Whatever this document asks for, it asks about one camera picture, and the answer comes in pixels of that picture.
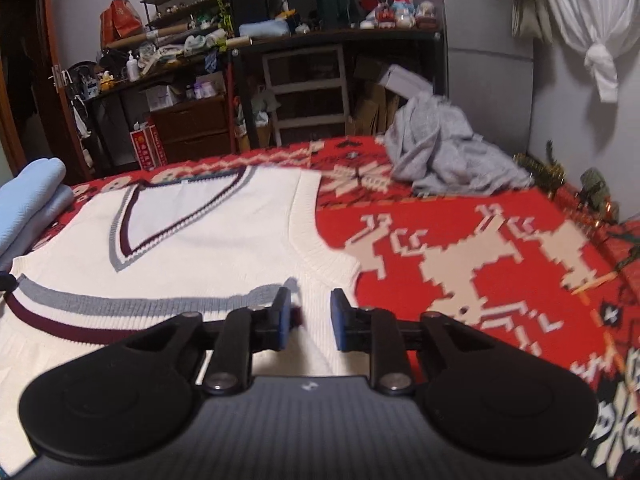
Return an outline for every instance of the bottle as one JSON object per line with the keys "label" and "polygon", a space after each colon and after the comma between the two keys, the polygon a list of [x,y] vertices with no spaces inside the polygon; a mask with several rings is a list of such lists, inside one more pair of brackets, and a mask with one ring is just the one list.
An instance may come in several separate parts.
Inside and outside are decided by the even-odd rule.
{"label": "bottle", "polygon": [[131,50],[129,50],[129,60],[127,61],[127,75],[129,75],[129,81],[137,81],[140,79],[138,60],[133,57]]}

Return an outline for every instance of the black round pad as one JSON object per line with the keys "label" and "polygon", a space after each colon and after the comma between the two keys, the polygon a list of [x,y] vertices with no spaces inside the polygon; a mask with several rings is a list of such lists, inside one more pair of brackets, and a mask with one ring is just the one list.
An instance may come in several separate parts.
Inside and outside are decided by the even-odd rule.
{"label": "black round pad", "polygon": [[517,366],[469,356],[422,386],[417,402],[444,437],[480,456],[515,463],[580,452],[597,416],[587,384],[534,359]]}
{"label": "black round pad", "polygon": [[193,393],[170,366],[130,349],[112,351],[108,366],[93,357],[54,368],[25,389],[20,421],[36,450],[64,462],[119,462],[185,425]]}

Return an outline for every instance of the orange bag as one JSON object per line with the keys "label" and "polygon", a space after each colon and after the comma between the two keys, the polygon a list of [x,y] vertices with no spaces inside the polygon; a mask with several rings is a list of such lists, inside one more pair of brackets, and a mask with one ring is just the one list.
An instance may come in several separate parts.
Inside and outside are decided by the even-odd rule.
{"label": "orange bag", "polygon": [[112,41],[128,38],[143,30],[142,19],[129,0],[113,0],[100,16],[100,42],[104,48]]}

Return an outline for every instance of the white curtain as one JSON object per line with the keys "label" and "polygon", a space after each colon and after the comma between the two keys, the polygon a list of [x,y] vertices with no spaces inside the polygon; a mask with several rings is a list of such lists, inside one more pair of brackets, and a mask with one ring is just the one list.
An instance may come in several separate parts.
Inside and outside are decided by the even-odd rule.
{"label": "white curtain", "polygon": [[566,43],[584,55],[600,100],[618,100],[614,59],[640,37],[640,0],[548,0]]}

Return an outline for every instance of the v-neck collar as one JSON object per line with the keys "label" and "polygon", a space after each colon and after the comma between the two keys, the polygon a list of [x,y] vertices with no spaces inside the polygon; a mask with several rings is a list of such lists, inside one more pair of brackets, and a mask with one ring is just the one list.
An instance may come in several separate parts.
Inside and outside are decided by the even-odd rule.
{"label": "v-neck collar", "polygon": [[[226,202],[235,193],[237,193],[242,187],[244,187],[253,174],[255,173],[254,167],[241,167],[234,170],[221,171],[218,173],[212,173],[203,176],[196,176],[190,178],[184,178],[180,180],[174,180],[172,182],[163,182],[160,184],[153,184],[146,180],[141,180],[131,186],[125,193],[122,204],[114,218],[111,226],[111,232],[109,236],[109,256],[111,264],[117,272],[129,267],[130,264],[135,262],[140,256],[149,252],[153,247],[158,245],[162,240],[180,232],[184,228],[190,226],[194,222],[197,222],[203,216],[210,211],[214,210],[222,203]],[[224,178],[227,176],[234,176],[233,181],[226,186],[222,191],[217,193],[211,200],[205,203],[203,206],[197,208],[193,212],[186,216],[183,216],[179,220],[175,221],[171,225],[165,227],[161,231],[149,236],[144,241],[139,243],[136,247],[131,247],[129,240],[129,222],[133,208],[140,196],[140,192],[146,188],[152,187],[164,187],[164,186],[176,186],[180,185],[184,181],[196,182],[201,180],[212,180],[216,178]]]}

